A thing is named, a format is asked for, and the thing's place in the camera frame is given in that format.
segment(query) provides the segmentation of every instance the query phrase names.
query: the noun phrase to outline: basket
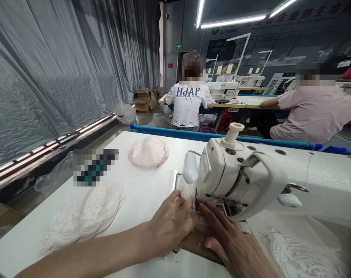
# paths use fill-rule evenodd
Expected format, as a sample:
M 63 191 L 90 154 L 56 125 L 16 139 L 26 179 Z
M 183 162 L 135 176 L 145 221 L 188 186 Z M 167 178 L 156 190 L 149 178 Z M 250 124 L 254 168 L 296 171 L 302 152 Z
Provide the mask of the basket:
M 208 126 L 200 128 L 199 132 L 217 134 L 217 132 L 215 131 L 214 128 L 211 128 L 211 127 L 208 127 Z

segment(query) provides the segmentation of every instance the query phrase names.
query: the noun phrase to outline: hand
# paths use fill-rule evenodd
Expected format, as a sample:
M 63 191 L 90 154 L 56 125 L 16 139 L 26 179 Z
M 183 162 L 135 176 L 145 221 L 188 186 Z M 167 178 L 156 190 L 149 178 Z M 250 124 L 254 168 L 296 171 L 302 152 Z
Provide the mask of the hand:
M 187 217 L 192 207 L 192 200 L 181 197 L 179 190 L 172 194 L 161 204 L 154 217 L 147 222 L 150 231 L 148 240 L 149 256 L 152 258 L 165 256 L 176 249 L 180 242 L 191 232 L 199 221 L 194 214 Z
M 217 253 L 233 277 L 278 277 L 254 235 L 237 231 L 215 205 L 200 204 L 200 209 L 220 239 L 208 237 L 204 245 Z

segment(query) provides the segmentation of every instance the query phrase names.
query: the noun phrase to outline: ripped t-shirt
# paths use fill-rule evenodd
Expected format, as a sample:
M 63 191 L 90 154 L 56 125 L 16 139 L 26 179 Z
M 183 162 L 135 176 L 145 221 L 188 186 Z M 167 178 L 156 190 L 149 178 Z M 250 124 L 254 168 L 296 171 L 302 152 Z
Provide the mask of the ripped t-shirt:
M 213 102 L 206 84 L 175 84 L 166 95 L 167 104 L 174 102 L 172 124 L 178 127 L 199 125 L 200 104 L 206 109 Z

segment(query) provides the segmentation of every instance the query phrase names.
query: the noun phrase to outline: person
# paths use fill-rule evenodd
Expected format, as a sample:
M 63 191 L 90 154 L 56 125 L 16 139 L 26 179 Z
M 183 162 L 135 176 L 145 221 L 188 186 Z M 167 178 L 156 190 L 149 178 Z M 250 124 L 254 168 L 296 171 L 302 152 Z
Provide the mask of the person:
M 214 101 L 209 88 L 201 81 L 203 68 L 198 58 L 184 60 L 182 81 L 175 84 L 166 95 L 168 105 L 174 102 L 171 127 L 185 131 L 199 130 L 200 104 L 213 108 Z
M 179 190 L 174 190 L 150 221 L 66 247 L 27 267 L 16 278 L 100 278 L 164 257 L 199 221 L 197 214 L 187 216 L 191 207 L 192 200 L 185 200 Z M 219 236 L 219 240 L 208 237 L 205 247 L 219 255 L 232 276 L 278 277 L 253 235 L 239 233 L 214 205 L 201 204 L 200 209 Z
M 249 127 L 256 127 L 266 139 L 322 144 L 351 120 L 351 95 L 336 86 L 327 65 L 298 64 L 296 85 L 260 104 L 290 108 L 287 121 L 280 124 L 266 110 L 250 117 Z

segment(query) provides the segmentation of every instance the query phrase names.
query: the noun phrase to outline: cardboard box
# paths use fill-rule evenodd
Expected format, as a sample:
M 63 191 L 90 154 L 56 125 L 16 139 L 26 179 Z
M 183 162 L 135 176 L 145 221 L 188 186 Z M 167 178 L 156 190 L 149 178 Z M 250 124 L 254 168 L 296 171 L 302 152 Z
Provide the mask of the cardboard box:
M 16 225 L 24 216 L 16 210 L 0 203 L 0 227 Z
M 134 106 L 139 112 L 150 113 L 155 108 L 155 102 L 153 100 L 150 103 L 136 102 Z
M 156 98 L 156 103 L 159 103 L 159 99 L 161 99 L 161 93 L 158 90 L 153 90 L 153 93 L 155 95 Z
M 153 94 L 152 90 L 139 90 L 137 91 L 137 97 L 140 102 L 150 103 L 152 101 L 151 95 Z

